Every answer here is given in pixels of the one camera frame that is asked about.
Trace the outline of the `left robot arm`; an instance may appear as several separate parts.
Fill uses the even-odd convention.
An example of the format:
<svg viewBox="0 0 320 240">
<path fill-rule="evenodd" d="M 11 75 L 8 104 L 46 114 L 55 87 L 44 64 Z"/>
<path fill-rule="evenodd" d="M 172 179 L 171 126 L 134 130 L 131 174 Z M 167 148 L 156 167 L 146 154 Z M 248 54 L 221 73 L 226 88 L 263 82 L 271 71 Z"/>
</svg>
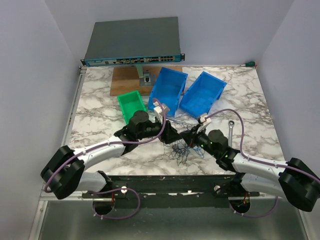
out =
<svg viewBox="0 0 320 240">
<path fill-rule="evenodd" d="M 89 147 L 71 149 L 61 146 L 40 173 L 45 182 L 44 191 L 62 200 L 75 191 L 92 191 L 104 198 L 110 194 L 111 185 L 102 173 L 93 174 L 93 186 L 84 172 L 110 158 L 130 153 L 138 145 L 154 140 L 171 144 L 181 139 L 169 120 L 156 118 L 150 121 L 147 112 L 138 110 L 129 123 L 116 131 L 109 139 Z"/>
</svg>

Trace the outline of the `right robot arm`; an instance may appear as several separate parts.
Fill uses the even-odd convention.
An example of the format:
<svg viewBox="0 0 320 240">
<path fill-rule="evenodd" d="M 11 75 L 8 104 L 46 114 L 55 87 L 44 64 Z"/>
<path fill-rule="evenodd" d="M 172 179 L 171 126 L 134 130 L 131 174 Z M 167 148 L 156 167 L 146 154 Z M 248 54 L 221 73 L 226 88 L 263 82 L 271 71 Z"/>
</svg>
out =
<svg viewBox="0 0 320 240">
<path fill-rule="evenodd" d="M 272 161 L 264 158 L 245 158 L 240 150 L 228 145 L 220 130 L 186 130 L 180 133 L 191 147 L 201 147 L 215 158 L 219 167 L 242 174 L 230 183 L 230 191 L 241 196 L 245 192 L 261 192 L 286 199 L 304 212 L 311 212 L 320 197 L 319 177 L 300 159 Z"/>
</svg>

